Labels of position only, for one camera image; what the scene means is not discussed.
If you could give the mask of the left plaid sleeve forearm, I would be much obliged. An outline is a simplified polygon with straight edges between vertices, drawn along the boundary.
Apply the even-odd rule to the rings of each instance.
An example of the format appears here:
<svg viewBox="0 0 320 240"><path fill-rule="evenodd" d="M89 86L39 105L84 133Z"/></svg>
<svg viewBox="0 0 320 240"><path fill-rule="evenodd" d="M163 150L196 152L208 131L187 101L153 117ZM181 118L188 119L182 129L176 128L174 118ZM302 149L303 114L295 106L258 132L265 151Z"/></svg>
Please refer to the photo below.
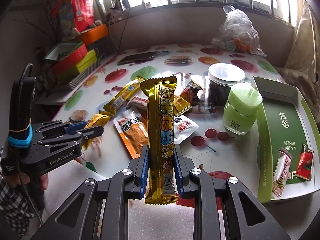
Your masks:
<svg viewBox="0 0 320 240"><path fill-rule="evenodd" d="M36 217L23 194L11 188L2 176L1 213L19 239L27 234L30 220Z"/></svg>

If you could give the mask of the person's left hand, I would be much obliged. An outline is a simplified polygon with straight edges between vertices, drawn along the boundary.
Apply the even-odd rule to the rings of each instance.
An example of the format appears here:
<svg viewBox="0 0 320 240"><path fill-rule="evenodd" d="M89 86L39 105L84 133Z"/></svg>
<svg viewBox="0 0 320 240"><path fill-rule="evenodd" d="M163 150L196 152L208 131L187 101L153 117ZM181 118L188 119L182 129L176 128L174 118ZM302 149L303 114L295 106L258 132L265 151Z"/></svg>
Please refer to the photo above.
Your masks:
<svg viewBox="0 0 320 240"><path fill-rule="evenodd" d="M31 182L31 178L25 173L21 173L20 176L18 174L14 174L11 176L4 176L3 178L6 181L6 183L13 189L16 188L17 185L21 185L22 182L24 182L25 184ZM36 182L38 183L42 191L46 191L49 183L48 174L44 174L40 177L37 177Z"/></svg>

